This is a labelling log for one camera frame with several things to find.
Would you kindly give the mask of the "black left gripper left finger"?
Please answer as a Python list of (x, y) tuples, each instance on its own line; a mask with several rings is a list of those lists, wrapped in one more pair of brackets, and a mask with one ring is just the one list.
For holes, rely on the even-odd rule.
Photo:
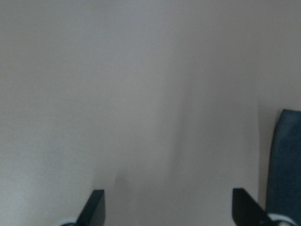
[(77, 226), (103, 226), (105, 223), (105, 192), (94, 190), (77, 218)]

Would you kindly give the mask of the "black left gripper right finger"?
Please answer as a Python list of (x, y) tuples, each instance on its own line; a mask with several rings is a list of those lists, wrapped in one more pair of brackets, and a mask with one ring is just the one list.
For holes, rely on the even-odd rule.
[(270, 226), (270, 217), (243, 188), (232, 190), (232, 219), (237, 226)]

